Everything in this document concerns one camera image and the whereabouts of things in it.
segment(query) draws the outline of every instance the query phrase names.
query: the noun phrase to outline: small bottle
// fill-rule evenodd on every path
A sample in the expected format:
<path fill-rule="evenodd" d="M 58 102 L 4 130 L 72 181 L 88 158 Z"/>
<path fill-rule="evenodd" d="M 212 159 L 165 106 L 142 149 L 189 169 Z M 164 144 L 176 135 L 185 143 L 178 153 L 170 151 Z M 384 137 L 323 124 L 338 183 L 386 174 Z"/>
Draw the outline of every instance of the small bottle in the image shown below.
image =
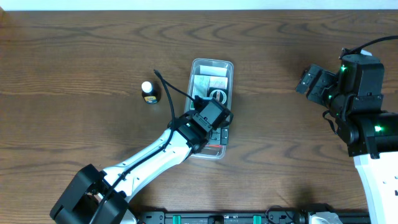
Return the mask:
<path fill-rule="evenodd" d="M 141 85 L 142 97 L 148 104 L 154 104 L 160 100 L 160 91 L 152 85 L 150 82 L 143 82 Z"/>

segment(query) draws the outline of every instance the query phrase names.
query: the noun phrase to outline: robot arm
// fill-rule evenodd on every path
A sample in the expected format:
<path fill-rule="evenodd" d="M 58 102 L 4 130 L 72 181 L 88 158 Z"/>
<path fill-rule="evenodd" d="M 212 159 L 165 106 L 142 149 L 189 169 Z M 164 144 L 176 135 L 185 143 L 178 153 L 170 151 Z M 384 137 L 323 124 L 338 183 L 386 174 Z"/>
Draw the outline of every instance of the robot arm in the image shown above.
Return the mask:
<path fill-rule="evenodd" d="M 354 156 L 355 167 L 365 189 L 372 223 L 394 223 L 398 205 L 398 152 Z"/>
<path fill-rule="evenodd" d="M 91 164 L 82 168 L 51 210 L 52 219 L 65 224 L 136 224 L 136 218 L 128 210 L 133 196 L 163 171 L 180 164 L 190 154 L 200 152 L 211 130 L 225 127 L 232 121 L 233 114 L 216 99 L 196 97 L 194 104 L 197 110 L 175 120 L 177 125 L 168 146 L 164 144 L 171 134 L 170 128 L 150 146 L 115 166 L 101 172 Z M 123 180 L 112 189 L 122 175 Z M 109 197 L 100 207 L 95 195 Z"/>
<path fill-rule="evenodd" d="M 337 130 L 331 120 L 325 119 L 354 158 L 372 223 L 394 223 L 398 205 L 398 114 L 381 110 L 383 64 L 360 51 L 343 49 L 337 73 L 309 66 L 296 91 L 307 92 L 308 100 L 327 107 L 324 118 L 327 113 L 335 118 Z"/>

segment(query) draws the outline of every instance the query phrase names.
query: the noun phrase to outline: green connector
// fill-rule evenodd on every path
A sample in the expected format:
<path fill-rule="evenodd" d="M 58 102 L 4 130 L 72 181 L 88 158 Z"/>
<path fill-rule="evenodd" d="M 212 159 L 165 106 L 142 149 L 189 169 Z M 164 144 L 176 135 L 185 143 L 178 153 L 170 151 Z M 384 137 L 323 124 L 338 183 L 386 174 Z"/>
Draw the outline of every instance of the green connector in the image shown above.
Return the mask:
<path fill-rule="evenodd" d="M 261 224 L 261 216 L 260 215 L 253 216 L 253 224 Z"/>
<path fill-rule="evenodd" d="M 174 215 L 173 216 L 173 224 L 181 224 L 181 216 Z"/>

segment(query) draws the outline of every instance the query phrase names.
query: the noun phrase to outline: white bottle cap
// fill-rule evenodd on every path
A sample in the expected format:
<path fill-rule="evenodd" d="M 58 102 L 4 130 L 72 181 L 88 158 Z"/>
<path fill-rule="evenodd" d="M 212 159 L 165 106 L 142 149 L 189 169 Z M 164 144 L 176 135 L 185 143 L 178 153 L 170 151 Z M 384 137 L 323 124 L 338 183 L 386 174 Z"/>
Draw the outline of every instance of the white bottle cap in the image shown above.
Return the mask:
<path fill-rule="evenodd" d="M 143 82 L 141 88 L 146 93 L 150 93 L 153 90 L 152 84 L 150 82 Z"/>

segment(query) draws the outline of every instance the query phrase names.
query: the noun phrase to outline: green led light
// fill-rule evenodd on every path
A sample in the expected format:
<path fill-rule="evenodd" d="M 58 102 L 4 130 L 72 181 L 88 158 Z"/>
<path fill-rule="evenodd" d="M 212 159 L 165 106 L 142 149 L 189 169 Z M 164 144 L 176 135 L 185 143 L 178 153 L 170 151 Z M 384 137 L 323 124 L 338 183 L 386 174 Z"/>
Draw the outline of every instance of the green led light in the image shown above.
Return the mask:
<path fill-rule="evenodd" d="M 380 127 L 380 126 L 375 126 L 375 127 L 374 127 L 374 130 L 375 130 L 376 132 L 379 132 L 379 131 L 382 131 L 383 128 Z"/>

